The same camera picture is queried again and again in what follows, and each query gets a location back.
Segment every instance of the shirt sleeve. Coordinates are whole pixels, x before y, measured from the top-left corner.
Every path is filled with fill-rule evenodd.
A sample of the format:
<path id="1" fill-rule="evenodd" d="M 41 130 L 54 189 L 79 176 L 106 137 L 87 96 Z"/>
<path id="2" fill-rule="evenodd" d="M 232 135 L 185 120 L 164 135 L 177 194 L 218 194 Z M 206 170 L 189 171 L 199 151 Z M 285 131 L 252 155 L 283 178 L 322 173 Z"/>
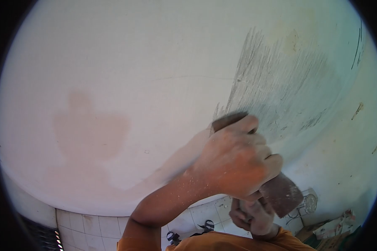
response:
<path id="1" fill-rule="evenodd" d="M 298 238 L 294 237 L 292 233 L 282 227 L 279 228 L 278 234 L 268 241 L 269 243 L 280 246 L 287 251 L 312 251 L 314 248 L 302 243 Z"/>

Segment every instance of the black sandal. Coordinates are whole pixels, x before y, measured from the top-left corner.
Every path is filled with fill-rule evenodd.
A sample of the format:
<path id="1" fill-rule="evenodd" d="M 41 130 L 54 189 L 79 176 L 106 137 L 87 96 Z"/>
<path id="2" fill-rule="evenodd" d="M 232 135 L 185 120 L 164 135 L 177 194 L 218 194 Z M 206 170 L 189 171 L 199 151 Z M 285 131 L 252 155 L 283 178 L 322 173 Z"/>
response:
<path id="1" fill-rule="evenodd" d="M 166 238 L 168 239 L 168 241 L 170 242 L 170 244 L 171 245 L 175 245 L 175 246 L 177 246 L 177 244 L 179 244 L 181 242 L 181 240 L 179 239 L 179 237 L 180 237 L 180 235 L 175 234 L 172 231 L 169 231 L 166 234 Z"/>
<path id="2" fill-rule="evenodd" d="M 203 226 L 201 226 L 201 225 L 198 225 L 198 226 L 200 228 L 204 229 L 204 233 L 214 231 L 214 228 L 215 228 L 215 225 L 214 225 L 213 221 L 211 221 L 211 220 L 206 220 Z"/>

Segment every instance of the forearm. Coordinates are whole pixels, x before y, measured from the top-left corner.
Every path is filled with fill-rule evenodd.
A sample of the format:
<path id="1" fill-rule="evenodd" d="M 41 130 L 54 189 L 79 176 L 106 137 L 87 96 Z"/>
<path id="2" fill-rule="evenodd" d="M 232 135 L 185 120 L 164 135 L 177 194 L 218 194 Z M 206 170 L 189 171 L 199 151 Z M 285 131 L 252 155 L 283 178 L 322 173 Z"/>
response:
<path id="1" fill-rule="evenodd" d="M 205 178 L 196 176 L 193 169 L 193 166 L 188 168 L 181 176 L 144 198 L 131 214 L 123 237 L 135 237 L 140 227 L 157 232 L 191 204 L 213 195 Z"/>

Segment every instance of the person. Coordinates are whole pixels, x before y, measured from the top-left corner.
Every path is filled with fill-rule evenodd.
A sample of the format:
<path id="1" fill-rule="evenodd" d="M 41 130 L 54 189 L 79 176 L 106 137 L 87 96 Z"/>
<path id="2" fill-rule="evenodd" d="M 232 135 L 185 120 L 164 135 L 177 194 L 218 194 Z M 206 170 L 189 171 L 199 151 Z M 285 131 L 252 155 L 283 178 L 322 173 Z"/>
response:
<path id="1" fill-rule="evenodd" d="M 232 221 L 250 231 L 253 238 L 205 231 L 175 242 L 166 251 L 314 250 L 273 223 L 272 207 L 258 192 L 263 183 L 280 173 L 283 160 L 280 155 L 272 154 L 261 134 L 249 134 L 257 128 L 258 119 L 247 115 L 214 133 L 198 159 L 183 174 L 138 204 L 127 222 L 117 250 L 161 250 L 162 226 L 191 204 L 220 193 L 233 198 Z M 239 200 L 245 201 L 243 211 Z M 252 216 L 250 221 L 245 221 L 247 214 Z"/>

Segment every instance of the scratch marks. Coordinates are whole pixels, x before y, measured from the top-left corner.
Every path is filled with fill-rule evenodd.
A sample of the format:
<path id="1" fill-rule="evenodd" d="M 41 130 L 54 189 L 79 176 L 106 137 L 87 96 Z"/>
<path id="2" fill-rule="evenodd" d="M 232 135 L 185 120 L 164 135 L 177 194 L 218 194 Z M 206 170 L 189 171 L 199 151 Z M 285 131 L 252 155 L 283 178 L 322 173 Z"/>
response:
<path id="1" fill-rule="evenodd" d="M 355 52 L 355 58 L 353 59 L 353 63 L 352 63 L 352 67 L 351 67 L 351 70 L 353 69 L 353 66 L 355 65 L 355 60 L 356 60 L 356 56 L 357 56 L 357 50 L 359 49 L 359 44 L 360 42 L 362 41 L 362 18 L 360 18 L 360 28 L 359 28 L 359 36 L 357 37 L 357 47 L 356 47 L 356 52 Z M 357 65 L 359 65 L 360 63 L 360 52 L 359 52 L 359 57 L 357 59 Z"/>
<path id="2" fill-rule="evenodd" d="M 217 104 L 214 119 L 234 112 L 256 115 L 269 143 L 327 121 L 340 93 L 351 85 L 344 84 L 334 64 L 312 46 L 313 38 L 299 45 L 298 37 L 293 29 L 283 41 L 267 44 L 262 31 L 251 28 L 228 102 L 225 108 Z"/>
<path id="3" fill-rule="evenodd" d="M 324 112 L 327 110 L 325 108 L 322 112 L 319 112 L 314 118 L 308 120 L 306 123 L 303 124 L 302 128 L 300 128 L 301 131 L 306 130 L 307 128 L 311 128 L 315 126 L 321 119 Z"/>
<path id="4" fill-rule="evenodd" d="M 356 110 L 356 112 L 355 112 L 355 114 L 353 115 L 353 117 L 352 117 L 351 120 L 353 120 L 353 119 L 356 117 L 356 115 L 357 115 L 361 110 L 363 110 L 363 107 L 364 107 L 363 103 L 360 102 L 360 103 L 359 103 L 359 107 L 357 108 L 357 110 Z"/>

